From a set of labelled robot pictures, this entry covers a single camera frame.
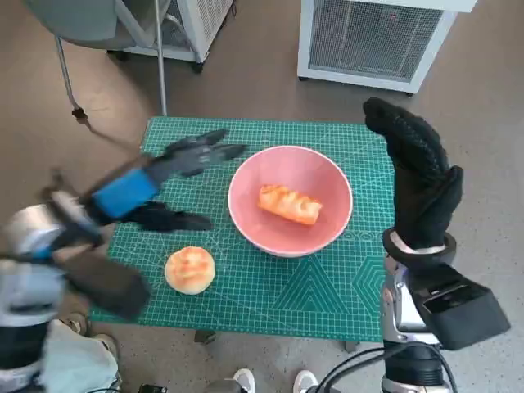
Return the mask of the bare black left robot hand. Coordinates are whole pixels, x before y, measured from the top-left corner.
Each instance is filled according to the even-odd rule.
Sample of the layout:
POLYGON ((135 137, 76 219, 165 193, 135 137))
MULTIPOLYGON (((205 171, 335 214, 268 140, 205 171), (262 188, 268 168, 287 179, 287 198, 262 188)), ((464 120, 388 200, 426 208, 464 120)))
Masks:
POLYGON ((101 226, 134 223, 158 233, 211 230, 213 224, 205 216, 171 210, 153 198, 175 175, 197 176, 212 165, 241 156, 247 145, 222 144, 227 134, 227 129, 216 129, 172 142, 159 156, 142 153, 97 182, 79 203, 101 226))

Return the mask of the black knitted-glove right robot hand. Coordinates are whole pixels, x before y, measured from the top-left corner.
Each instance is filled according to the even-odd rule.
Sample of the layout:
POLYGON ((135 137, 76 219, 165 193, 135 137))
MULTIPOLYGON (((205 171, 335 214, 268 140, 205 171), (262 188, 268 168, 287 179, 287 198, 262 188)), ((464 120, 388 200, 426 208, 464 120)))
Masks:
POLYGON ((377 97, 363 110, 395 168, 395 232, 413 250, 444 245, 462 199, 463 169, 449 164, 440 135, 422 117, 377 97))

